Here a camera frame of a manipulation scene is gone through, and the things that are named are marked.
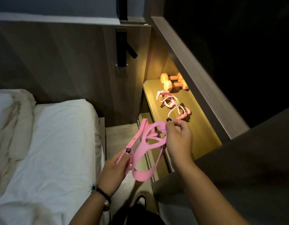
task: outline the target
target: person's left hand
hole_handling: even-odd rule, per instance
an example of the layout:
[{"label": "person's left hand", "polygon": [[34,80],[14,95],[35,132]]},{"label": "person's left hand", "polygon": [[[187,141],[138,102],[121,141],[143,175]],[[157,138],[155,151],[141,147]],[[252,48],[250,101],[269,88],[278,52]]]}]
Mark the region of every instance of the person's left hand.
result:
[{"label": "person's left hand", "polygon": [[125,148],[120,150],[111,159],[108,159],[102,170],[101,178],[97,186],[109,197],[112,197],[124,179],[125,167],[130,158],[130,153],[125,152],[120,162],[118,164],[116,164],[116,162],[125,150]]}]

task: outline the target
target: shoe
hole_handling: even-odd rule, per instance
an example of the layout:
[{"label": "shoe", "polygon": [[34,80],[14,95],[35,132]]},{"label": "shoe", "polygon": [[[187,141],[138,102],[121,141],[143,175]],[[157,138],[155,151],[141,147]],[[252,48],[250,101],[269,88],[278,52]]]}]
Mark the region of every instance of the shoe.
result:
[{"label": "shoe", "polygon": [[135,201],[135,204],[140,204],[144,208],[146,208],[146,198],[145,198],[145,196],[144,195],[140,195],[139,197],[137,197],[137,199]]}]

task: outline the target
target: black pants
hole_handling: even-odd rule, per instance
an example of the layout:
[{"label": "black pants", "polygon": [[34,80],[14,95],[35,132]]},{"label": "black pants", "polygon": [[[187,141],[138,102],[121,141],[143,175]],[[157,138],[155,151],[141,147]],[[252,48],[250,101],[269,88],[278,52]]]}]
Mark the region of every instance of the black pants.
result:
[{"label": "black pants", "polygon": [[148,224],[165,225],[159,215],[146,210],[141,204],[134,204],[128,211],[126,225],[148,225]]}]

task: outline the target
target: wooden headboard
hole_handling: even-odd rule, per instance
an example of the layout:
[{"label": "wooden headboard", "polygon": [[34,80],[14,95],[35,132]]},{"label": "wooden headboard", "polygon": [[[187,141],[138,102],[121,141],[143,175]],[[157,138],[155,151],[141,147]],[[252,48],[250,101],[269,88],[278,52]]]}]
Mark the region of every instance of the wooden headboard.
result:
[{"label": "wooden headboard", "polygon": [[[127,54],[116,76],[115,29],[127,30],[138,57]],[[151,27],[0,22],[0,89],[23,88],[38,103],[86,99],[106,126],[138,119]]]}]

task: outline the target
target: black beaded bracelet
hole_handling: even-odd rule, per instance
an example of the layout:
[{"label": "black beaded bracelet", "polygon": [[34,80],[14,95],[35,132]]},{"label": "black beaded bracelet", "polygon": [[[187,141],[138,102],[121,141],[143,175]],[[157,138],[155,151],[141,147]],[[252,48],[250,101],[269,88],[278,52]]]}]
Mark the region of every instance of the black beaded bracelet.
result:
[{"label": "black beaded bracelet", "polygon": [[97,186],[92,186],[92,189],[96,192],[99,192],[100,194],[103,195],[103,197],[105,197],[105,199],[107,201],[109,201],[109,204],[111,204],[111,198],[103,191],[101,190],[100,188],[98,188]]}]

